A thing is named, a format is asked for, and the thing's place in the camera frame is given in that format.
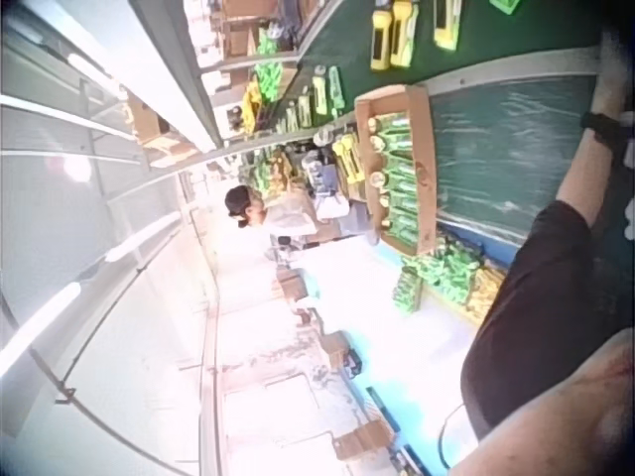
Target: black wristband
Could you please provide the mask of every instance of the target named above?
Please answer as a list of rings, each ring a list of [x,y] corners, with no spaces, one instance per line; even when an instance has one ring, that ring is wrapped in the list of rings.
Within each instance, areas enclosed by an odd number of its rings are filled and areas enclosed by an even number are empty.
[[[618,121],[604,114],[586,112],[579,125],[582,129],[595,132],[595,140],[610,149],[614,160],[620,161],[623,158],[628,143],[628,130]]]

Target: metal rail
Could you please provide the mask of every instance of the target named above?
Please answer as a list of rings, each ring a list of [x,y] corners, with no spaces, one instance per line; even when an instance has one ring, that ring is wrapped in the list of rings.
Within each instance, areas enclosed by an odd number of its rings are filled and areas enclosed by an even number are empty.
[[[44,104],[38,104],[37,102],[27,101],[26,99],[20,99],[19,97],[8,96],[6,94],[0,94],[0,104],[6,107],[14,109],[20,109],[22,111],[33,112],[35,114],[41,114],[43,116],[53,117],[60,119],[61,121],[69,122],[77,126],[87,127],[88,129],[94,129],[95,131],[105,132],[112,136],[121,137],[128,141],[136,141],[137,139],[132,134],[114,129],[104,124],[91,121],[89,119],[70,114],[69,112],[60,111],[53,107],[45,106]]]
[[[3,149],[0,151],[0,156],[3,157],[64,157],[71,159],[94,159],[102,162],[116,162],[118,164],[130,164],[134,166],[140,166],[141,161],[135,159],[122,159],[119,157],[98,156],[93,154],[76,154],[70,152],[57,152],[57,151],[32,151],[27,149]]]

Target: cardboard tray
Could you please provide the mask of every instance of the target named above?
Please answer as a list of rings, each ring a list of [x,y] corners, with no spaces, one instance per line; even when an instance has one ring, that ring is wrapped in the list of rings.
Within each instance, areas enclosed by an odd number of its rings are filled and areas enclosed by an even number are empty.
[[[362,94],[355,99],[359,153],[367,177],[373,172],[382,171],[385,167],[384,157],[375,153],[370,144],[368,119],[403,111],[406,111],[410,118],[413,160],[417,175],[417,249],[406,246],[381,231],[381,221],[388,215],[388,210],[379,203],[379,190],[370,185],[370,180],[366,181],[366,199],[373,225],[380,232],[381,239],[400,253],[415,256],[434,250],[437,234],[437,156],[428,93],[422,86],[391,85]]]

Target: cable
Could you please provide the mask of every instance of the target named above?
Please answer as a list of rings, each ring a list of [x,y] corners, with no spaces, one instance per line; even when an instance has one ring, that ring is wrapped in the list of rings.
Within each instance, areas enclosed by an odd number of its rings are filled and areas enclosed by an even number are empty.
[[[447,422],[449,421],[449,419],[452,418],[454,414],[458,412],[462,407],[465,407],[464,403],[461,403],[458,407],[452,410],[448,416],[445,417],[444,424],[442,425],[441,431],[439,432],[439,438],[437,438],[437,452],[439,453],[439,459],[441,460],[441,464],[444,466],[445,469],[450,469],[450,466],[449,464],[447,464],[447,461],[445,460],[445,456],[444,456],[445,428],[447,427]]]

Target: hand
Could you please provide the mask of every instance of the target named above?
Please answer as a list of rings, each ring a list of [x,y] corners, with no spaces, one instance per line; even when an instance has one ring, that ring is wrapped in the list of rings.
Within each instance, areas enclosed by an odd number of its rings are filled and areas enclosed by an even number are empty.
[[[623,447],[633,418],[633,329],[509,416],[451,476],[591,476]]]

